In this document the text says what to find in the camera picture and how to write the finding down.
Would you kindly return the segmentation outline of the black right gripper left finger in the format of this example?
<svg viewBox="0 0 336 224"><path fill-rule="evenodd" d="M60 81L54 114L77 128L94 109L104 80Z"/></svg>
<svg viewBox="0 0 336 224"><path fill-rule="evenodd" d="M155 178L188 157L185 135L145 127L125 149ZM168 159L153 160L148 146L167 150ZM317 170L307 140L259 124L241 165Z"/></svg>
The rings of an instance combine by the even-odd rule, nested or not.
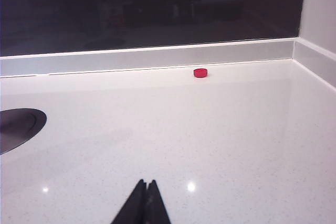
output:
<svg viewBox="0 0 336 224"><path fill-rule="evenodd" d="M146 183L139 180L125 201L113 221L112 224L130 223L139 224L143 222L143 209L146 196Z"/></svg>

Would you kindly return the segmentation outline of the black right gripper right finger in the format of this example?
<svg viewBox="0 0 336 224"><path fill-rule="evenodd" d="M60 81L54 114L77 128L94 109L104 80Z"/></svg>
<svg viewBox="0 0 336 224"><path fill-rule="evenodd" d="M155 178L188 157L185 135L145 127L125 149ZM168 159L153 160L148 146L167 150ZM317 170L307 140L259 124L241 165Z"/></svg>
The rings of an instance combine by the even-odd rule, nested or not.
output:
<svg viewBox="0 0 336 224"><path fill-rule="evenodd" d="M170 224L170 219L161 197L158 185L152 180L145 194L143 207L143 223Z"/></svg>

